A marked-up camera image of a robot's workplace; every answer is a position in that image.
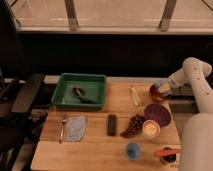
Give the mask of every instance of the purple bowl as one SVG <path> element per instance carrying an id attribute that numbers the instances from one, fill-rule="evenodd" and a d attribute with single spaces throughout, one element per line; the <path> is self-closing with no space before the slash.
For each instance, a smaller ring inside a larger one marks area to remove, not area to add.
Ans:
<path id="1" fill-rule="evenodd" d="M 144 117 L 154 120 L 160 127 L 167 126 L 171 122 L 171 114 L 167 108 L 160 104 L 150 104 L 144 109 Z"/>

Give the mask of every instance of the grape bunch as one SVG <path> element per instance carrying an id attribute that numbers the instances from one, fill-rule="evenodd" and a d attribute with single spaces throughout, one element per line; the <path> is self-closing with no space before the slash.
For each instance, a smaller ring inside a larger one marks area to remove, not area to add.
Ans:
<path id="1" fill-rule="evenodd" d="M 128 128 L 123 131 L 120 136 L 124 137 L 124 138 L 131 138 L 135 135 L 137 135 L 138 133 L 141 132 L 142 128 L 143 128 L 143 123 L 145 122 L 145 118 L 142 115 L 135 115 L 130 119 Z"/>

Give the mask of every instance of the silver spoon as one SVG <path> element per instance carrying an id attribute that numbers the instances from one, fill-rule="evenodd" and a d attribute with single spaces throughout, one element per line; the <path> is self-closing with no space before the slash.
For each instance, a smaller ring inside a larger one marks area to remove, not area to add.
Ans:
<path id="1" fill-rule="evenodd" d="M 63 119 L 62 120 L 62 126 L 61 126 L 61 134 L 60 134 L 60 138 L 59 138 L 59 143 L 61 144 L 63 142 L 63 137 L 64 137 L 64 126 L 67 122 L 67 119 Z"/>

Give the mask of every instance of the black wall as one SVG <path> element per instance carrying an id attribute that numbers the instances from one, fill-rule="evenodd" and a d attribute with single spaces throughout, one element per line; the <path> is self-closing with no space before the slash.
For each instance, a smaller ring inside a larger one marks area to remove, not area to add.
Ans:
<path id="1" fill-rule="evenodd" d="M 213 65 L 213 36 L 19 33 L 35 72 L 167 77 L 186 57 Z"/>
<path id="2" fill-rule="evenodd" d="M 30 70 L 23 59 L 16 30 L 5 1 L 0 1 L 0 67 L 5 77 L 27 78 Z"/>

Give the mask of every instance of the wooden table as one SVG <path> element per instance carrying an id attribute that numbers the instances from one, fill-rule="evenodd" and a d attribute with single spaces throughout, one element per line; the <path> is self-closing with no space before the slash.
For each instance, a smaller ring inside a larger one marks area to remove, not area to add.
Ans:
<path id="1" fill-rule="evenodd" d="M 136 107 L 130 96 L 130 85 L 134 85 L 143 101 Z M 129 119 L 137 113 L 143 114 L 145 106 L 151 104 L 149 84 L 143 83 L 107 83 L 105 106 L 99 111 L 74 111 L 51 108 L 42 130 L 31 169 L 36 171 L 178 171 L 177 161 L 163 165 L 153 156 L 155 150 L 163 147 L 180 148 L 175 123 L 161 129 L 153 140 L 147 141 L 141 135 L 124 139 L 119 133 L 126 129 Z M 117 115 L 117 135 L 107 136 L 107 115 Z M 61 122 L 64 117 L 84 115 L 87 117 L 87 128 L 80 142 L 63 142 L 59 144 Z M 127 143 L 136 142 L 142 149 L 138 161 L 128 161 L 124 149 Z"/>

